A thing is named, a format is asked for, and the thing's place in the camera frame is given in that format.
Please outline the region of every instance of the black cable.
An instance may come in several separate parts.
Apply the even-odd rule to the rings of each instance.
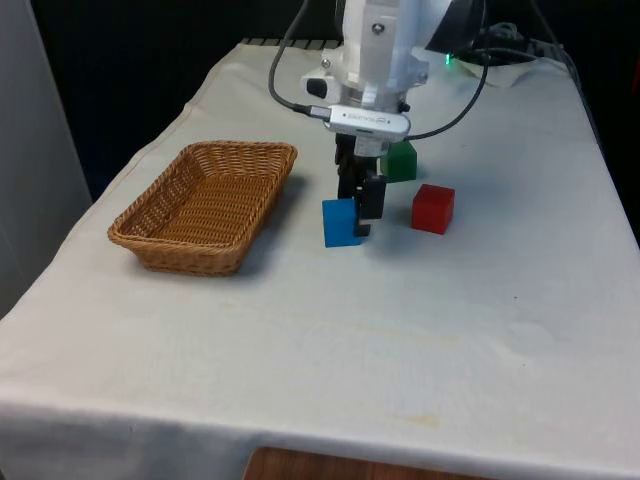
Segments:
[[[484,86],[487,83],[487,75],[489,75],[489,65],[491,64],[491,56],[488,53],[489,50],[489,21],[488,21],[488,12],[487,12],[487,0],[484,0],[484,12],[483,12],[483,23],[485,24],[485,36],[484,36],[484,68],[482,70],[482,77],[480,78],[480,83],[478,84],[478,88],[476,89],[476,93],[471,98],[469,104],[465,107],[465,109],[458,115],[453,121],[446,124],[444,127],[440,127],[437,130],[432,130],[431,132],[421,133],[419,135],[409,135],[406,140],[424,140],[425,138],[435,137],[436,135],[440,135],[441,133],[450,130],[455,127],[458,123],[462,121],[464,117],[471,111],[471,109],[475,106],[478,98],[480,98],[480,94],[484,89]]]
[[[285,48],[289,44],[289,40],[291,40],[291,37],[293,36],[294,32],[297,30],[298,26],[300,25],[300,22],[302,21],[305,13],[307,12],[307,9],[309,8],[309,4],[310,3],[311,3],[311,0],[304,0],[302,2],[302,6],[300,7],[300,10],[298,11],[298,14],[293,19],[293,22],[289,26],[289,29],[287,30],[287,33],[285,33],[285,35],[284,35],[284,39],[282,40],[282,43],[280,44],[280,48],[278,49],[278,53],[276,54],[275,58],[273,59],[273,63],[271,64],[271,69],[269,70],[269,93],[271,94],[273,99],[276,102],[278,102],[280,105],[282,105],[283,107],[286,107],[289,110],[293,110],[294,112],[297,112],[297,113],[303,113],[305,115],[309,115],[310,114],[311,106],[310,105],[300,105],[299,103],[293,103],[293,102],[290,102],[289,100],[284,99],[283,97],[281,97],[278,94],[278,92],[276,92],[275,83],[276,83],[276,70],[278,68],[278,64],[280,63],[280,59],[282,58],[282,55],[284,54]]]
[[[547,35],[551,39],[551,42],[553,43],[553,46],[556,49],[556,53],[560,56],[560,59],[566,65],[567,70],[569,71],[569,75],[571,76],[573,83],[575,83],[576,85],[578,94],[580,95],[580,100],[582,101],[585,112],[587,113],[587,118],[589,119],[589,123],[591,124],[591,130],[593,130],[593,135],[596,137],[596,142],[598,142],[598,147],[600,147],[600,152],[604,155],[604,149],[602,148],[602,141],[600,140],[598,127],[596,126],[596,121],[595,121],[595,118],[593,117],[593,113],[591,112],[591,107],[589,107],[589,103],[587,102],[587,97],[584,94],[584,90],[582,90],[582,81],[580,80],[580,74],[578,73],[576,64],[571,58],[571,56],[569,55],[569,53],[560,45],[560,42],[558,41],[558,37],[556,36],[555,32],[551,28],[551,25],[547,21],[547,18],[542,13],[542,10],[540,10],[540,6],[538,5],[538,2],[536,0],[529,0],[529,1],[531,3],[531,8],[533,9],[536,16],[538,17],[538,20],[540,20],[540,23],[544,27]]]

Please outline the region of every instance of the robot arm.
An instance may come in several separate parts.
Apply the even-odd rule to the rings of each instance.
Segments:
[[[304,0],[288,34],[308,3]],[[336,134],[338,197],[356,201],[356,235],[369,234],[361,220],[382,217],[386,178],[378,175],[377,160],[390,143],[407,137],[407,92],[428,79],[429,65],[414,49],[450,52],[470,44],[481,26],[483,7],[483,0],[337,0],[344,45],[326,50],[322,69],[303,79],[307,91],[334,105],[296,105],[294,110],[322,119]],[[272,90],[274,72],[272,68]]]

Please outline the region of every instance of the wicker basket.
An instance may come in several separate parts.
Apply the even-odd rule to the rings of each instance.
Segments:
[[[297,150],[272,143],[186,147],[109,229],[156,271],[234,273],[274,206]]]

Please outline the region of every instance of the red cube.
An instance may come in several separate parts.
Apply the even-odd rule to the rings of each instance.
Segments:
[[[444,235],[453,218],[456,191],[422,185],[413,199],[411,228]]]

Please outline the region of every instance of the block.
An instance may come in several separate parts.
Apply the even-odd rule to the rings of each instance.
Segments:
[[[325,247],[351,247],[362,243],[362,238],[355,236],[356,201],[353,198],[325,200],[322,218]]]
[[[413,199],[411,228],[444,235],[453,218],[455,190],[422,185]]]
[[[380,172],[388,183],[409,182],[416,179],[418,154],[410,142],[394,143],[389,153],[380,159]]]

